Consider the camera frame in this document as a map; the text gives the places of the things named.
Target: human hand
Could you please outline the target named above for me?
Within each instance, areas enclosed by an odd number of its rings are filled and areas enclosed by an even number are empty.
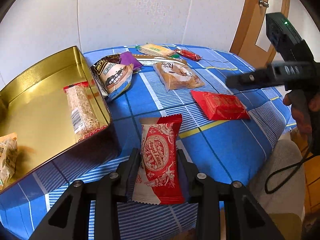
[[[286,106],[291,105],[291,101],[289,99],[288,94],[285,95],[284,99],[283,99],[283,103]],[[312,98],[308,104],[308,107],[310,109],[310,111],[313,112],[317,112],[320,110],[320,93],[317,93],[314,98]],[[301,111],[299,111],[297,108],[295,107],[291,107],[291,114],[294,120],[297,121],[297,127],[299,129],[299,132],[304,135],[308,135],[310,133],[312,133],[312,128],[311,128],[311,124],[307,122],[307,120],[305,120],[304,115]]]

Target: plastic wrapper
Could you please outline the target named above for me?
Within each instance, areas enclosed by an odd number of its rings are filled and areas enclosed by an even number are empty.
[[[88,82],[81,82],[63,88],[67,94],[76,142],[84,139],[85,136],[89,135],[90,133],[96,132],[96,130],[100,129],[101,126],[95,113],[93,112],[85,91],[86,87],[88,86]]]
[[[120,54],[120,64],[133,64],[133,70],[136,70],[142,66],[142,64],[134,56],[132,56],[132,53],[130,51],[126,51]]]
[[[100,90],[101,95],[103,96],[103,98],[107,101],[108,98],[109,98],[109,94],[108,94],[107,90],[104,89],[104,86],[103,86],[103,84],[102,84],[97,72],[94,70],[93,66],[91,66],[91,70],[92,70],[92,77],[94,79],[94,82],[97,84],[97,87]]]
[[[142,54],[132,54],[142,65],[144,66],[153,66],[153,64],[158,62],[176,62],[181,63],[187,66],[187,62],[181,58],[172,58],[172,57],[159,57],[159,56],[150,56],[150,55],[142,55]]]
[[[132,200],[149,204],[180,204],[185,199],[179,185],[176,139],[182,115],[140,119],[141,165]]]
[[[0,137],[0,190],[13,176],[18,156],[17,134]]]
[[[111,56],[103,57],[92,65],[108,93],[106,102],[112,101],[130,87],[133,72],[133,64],[115,63],[120,62],[120,54]]]
[[[153,65],[167,91],[197,88],[204,82],[187,65],[176,62],[159,62]]]
[[[185,49],[175,49],[174,51],[178,53],[180,56],[186,57],[188,59],[191,59],[194,61],[201,60],[201,57],[198,54],[193,53],[192,51],[185,50]]]
[[[250,119],[236,96],[194,90],[191,94],[209,120]]]
[[[137,46],[136,48],[139,52],[152,56],[171,57],[175,54],[175,52],[172,49],[168,49],[163,46],[158,46],[152,43]]]

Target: table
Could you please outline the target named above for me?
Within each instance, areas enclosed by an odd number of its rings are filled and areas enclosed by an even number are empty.
[[[187,49],[203,59],[188,65],[204,81],[198,91],[236,95],[245,105],[251,119],[209,121],[193,100],[190,90],[165,91],[152,67],[143,66],[132,76],[130,88],[108,103],[116,132],[123,148],[121,155],[81,176],[84,182],[100,179],[118,164],[128,159],[133,147],[140,148],[141,117],[160,117],[181,113],[183,122],[177,147],[200,172],[216,181],[230,183],[239,180],[245,185],[270,156],[283,131],[293,128],[295,120],[290,107],[275,88],[240,92],[225,86],[229,75],[254,70],[238,56],[206,47],[181,44],[161,44],[169,49]],[[106,55],[131,51],[132,46],[121,46],[84,53],[89,65]],[[0,210],[5,228],[21,239],[28,239],[41,219],[66,190],[68,184],[24,205]],[[91,204],[89,238],[93,239],[94,207]],[[165,239],[195,226],[197,204],[151,205],[136,202],[119,203],[118,215],[121,239]]]

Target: red square package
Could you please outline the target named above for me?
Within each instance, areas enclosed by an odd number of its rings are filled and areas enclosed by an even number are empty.
[[[250,119],[236,96],[193,90],[191,94],[209,120]]]
[[[141,165],[132,200],[149,204],[185,202],[179,179],[176,139],[182,115],[140,119],[142,124]]]

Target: red packaged snack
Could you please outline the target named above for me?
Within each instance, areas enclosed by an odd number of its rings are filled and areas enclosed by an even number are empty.
[[[191,94],[209,120],[250,119],[236,96],[193,90]]]
[[[140,122],[141,165],[132,200],[149,204],[184,203],[176,159],[176,138],[182,123],[182,115],[143,118]]]
[[[174,51],[179,55],[192,59],[194,61],[201,60],[201,57],[198,54],[193,53],[192,51],[185,50],[185,49],[175,49]]]

